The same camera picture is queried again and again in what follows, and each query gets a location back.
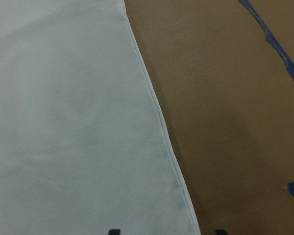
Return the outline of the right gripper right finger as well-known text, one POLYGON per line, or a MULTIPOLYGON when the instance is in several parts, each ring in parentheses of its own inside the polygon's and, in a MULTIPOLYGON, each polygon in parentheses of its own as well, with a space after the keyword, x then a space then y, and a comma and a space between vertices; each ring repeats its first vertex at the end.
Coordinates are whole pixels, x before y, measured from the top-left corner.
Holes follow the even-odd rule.
POLYGON ((215 235, 226 235, 225 230, 218 229, 218 230, 214 230, 214 232, 215 232, 215 235))

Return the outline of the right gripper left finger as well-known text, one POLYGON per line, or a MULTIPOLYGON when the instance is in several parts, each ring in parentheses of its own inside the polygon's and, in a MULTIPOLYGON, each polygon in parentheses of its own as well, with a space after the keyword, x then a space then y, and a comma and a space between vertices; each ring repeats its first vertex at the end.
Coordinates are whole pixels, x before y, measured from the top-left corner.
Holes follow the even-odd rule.
POLYGON ((110 229, 108 235, 120 235, 119 229, 110 229))

